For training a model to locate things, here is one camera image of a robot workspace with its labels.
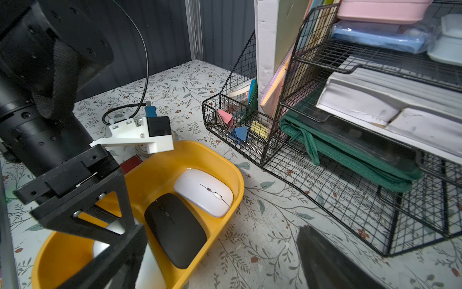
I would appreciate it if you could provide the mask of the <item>pink pencil case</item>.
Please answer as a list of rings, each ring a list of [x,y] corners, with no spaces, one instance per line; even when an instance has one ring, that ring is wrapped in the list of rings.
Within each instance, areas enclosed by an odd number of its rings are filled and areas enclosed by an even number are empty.
[[[341,20],[383,24],[414,24],[424,18],[432,0],[341,1],[337,17]]]

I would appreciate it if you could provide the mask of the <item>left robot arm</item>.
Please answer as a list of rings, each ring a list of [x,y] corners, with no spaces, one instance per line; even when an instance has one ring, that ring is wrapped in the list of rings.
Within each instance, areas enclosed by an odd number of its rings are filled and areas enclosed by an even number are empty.
[[[107,245],[62,289],[133,289],[148,242],[119,164],[73,114],[78,91],[113,61],[68,1],[1,2],[1,152],[34,179],[14,191],[48,230]]]

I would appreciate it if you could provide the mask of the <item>green cloth bag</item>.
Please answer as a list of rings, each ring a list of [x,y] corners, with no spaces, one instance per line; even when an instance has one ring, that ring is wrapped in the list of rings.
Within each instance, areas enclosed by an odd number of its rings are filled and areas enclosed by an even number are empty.
[[[315,165],[328,157],[357,175],[397,193],[411,190],[423,177],[414,150],[353,125],[315,107],[319,90],[298,92],[280,119],[288,141],[299,143]]]

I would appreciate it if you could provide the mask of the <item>white book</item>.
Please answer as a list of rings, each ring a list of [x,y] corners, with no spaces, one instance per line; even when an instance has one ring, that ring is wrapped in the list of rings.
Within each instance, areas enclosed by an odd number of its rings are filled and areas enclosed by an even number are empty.
[[[297,38],[312,1],[257,0],[255,38],[259,93],[270,83]]]

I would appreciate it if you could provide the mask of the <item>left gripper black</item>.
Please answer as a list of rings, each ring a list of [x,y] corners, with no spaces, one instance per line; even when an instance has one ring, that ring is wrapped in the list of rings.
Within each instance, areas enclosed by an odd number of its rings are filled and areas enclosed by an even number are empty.
[[[96,204],[111,193],[117,196],[121,217]],[[135,288],[148,237],[144,226],[134,222],[123,171],[101,145],[38,176],[14,195],[25,205],[37,202],[31,215],[44,228],[109,244],[60,289]],[[123,230],[83,220],[81,213],[107,224],[118,221]]]

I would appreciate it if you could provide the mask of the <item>silver computer mouse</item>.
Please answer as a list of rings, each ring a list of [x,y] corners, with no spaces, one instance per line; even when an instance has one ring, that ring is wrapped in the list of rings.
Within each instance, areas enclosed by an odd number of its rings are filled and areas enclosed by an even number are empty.
[[[105,227],[107,230],[122,235],[125,229],[120,220],[115,220]],[[93,245],[93,257],[96,258],[103,252],[109,244],[95,241]],[[146,245],[143,261],[141,263],[138,278],[135,283],[136,289],[166,289],[166,282],[161,272],[160,266],[150,247],[149,242]]]

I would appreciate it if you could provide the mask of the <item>white paper stack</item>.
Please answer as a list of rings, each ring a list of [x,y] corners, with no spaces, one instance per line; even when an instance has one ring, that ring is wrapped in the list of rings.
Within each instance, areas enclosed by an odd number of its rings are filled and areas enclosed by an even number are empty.
[[[447,158],[462,162],[462,94],[452,90],[379,72],[382,60],[369,62],[357,54],[333,72],[316,108],[379,133]]]

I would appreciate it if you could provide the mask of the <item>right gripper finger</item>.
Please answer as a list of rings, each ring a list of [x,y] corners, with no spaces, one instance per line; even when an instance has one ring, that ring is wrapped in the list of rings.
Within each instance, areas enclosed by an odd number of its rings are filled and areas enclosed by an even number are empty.
[[[297,248],[310,289],[384,287],[310,225],[300,227]]]

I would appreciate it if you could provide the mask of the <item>yellow storage box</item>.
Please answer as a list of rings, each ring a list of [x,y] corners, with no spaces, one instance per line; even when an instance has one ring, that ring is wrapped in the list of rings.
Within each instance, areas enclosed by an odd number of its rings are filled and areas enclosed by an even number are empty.
[[[238,209],[244,196],[244,179],[240,170],[199,142],[183,140],[174,143],[174,150],[155,154],[125,176],[134,217],[144,223],[144,212],[158,197],[174,192],[175,180],[187,169],[209,173],[225,183],[233,193],[233,204],[224,217],[215,218],[189,201],[185,205],[192,211],[207,235],[207,242],[186,269],[173,265],[161,249],[154,235],[148,232],[150,246],[160,265],[166,286],[181,289],[228,221]],[[93,260],[94,241],[61,232],[53,232],[42,245],[32,269],[34,289],[56,289]]]

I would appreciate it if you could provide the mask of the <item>black computer mouse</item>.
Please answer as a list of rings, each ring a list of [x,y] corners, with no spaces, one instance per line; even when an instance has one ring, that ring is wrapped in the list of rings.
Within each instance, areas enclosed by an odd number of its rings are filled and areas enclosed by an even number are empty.
[[[207,242],[206,232],[193,213],[174,194],[152,202],[145,221],[172,264],[186,269]]]

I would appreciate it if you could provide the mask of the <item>white computer mouse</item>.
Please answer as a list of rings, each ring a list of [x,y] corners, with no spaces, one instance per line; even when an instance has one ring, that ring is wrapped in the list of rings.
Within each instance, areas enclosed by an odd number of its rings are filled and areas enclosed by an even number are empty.
[[[174,190],[209,215],[221,218],[233,203],[232,190],[212,175],[187,169],[174,183]]]

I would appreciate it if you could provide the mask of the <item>red wallet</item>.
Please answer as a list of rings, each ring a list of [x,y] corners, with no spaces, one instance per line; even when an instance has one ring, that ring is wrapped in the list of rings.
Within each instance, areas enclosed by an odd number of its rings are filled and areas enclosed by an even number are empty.
[[[135,169],[137,166],[142,164],[143,160],[141,159],[140,156],[134,155],[133,157],[125,160],[120,164],[120,168],[122,169],[123,173],[126,175],[133,169]]]

